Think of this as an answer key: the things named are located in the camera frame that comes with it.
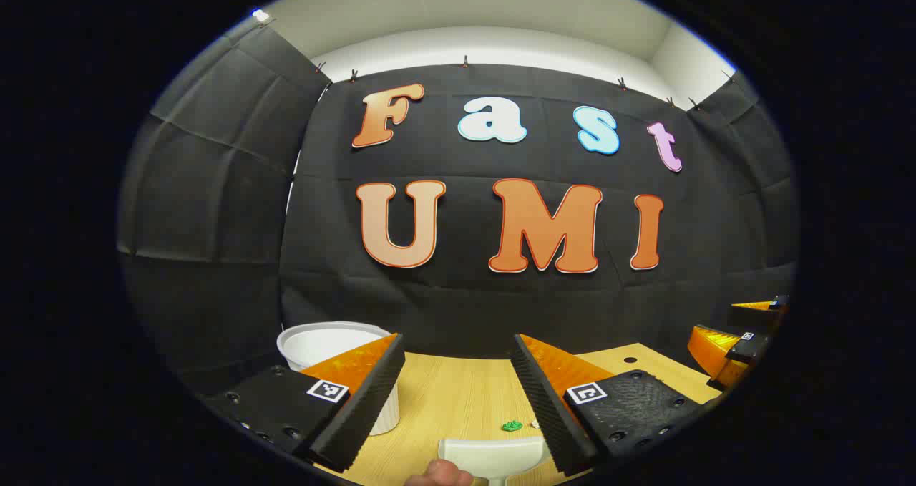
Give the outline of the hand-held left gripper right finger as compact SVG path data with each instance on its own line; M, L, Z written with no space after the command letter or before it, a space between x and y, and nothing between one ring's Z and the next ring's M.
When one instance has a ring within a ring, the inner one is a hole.
M613 373L527 335L513 340L511 364L566 476L634 460L706 414L643 369Z

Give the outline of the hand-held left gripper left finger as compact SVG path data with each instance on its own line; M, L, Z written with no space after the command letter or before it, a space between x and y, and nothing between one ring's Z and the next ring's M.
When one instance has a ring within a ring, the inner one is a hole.
M204 404L255 439L345 472L370 436L404 365L404 337L384 336L303 371L270 366Z

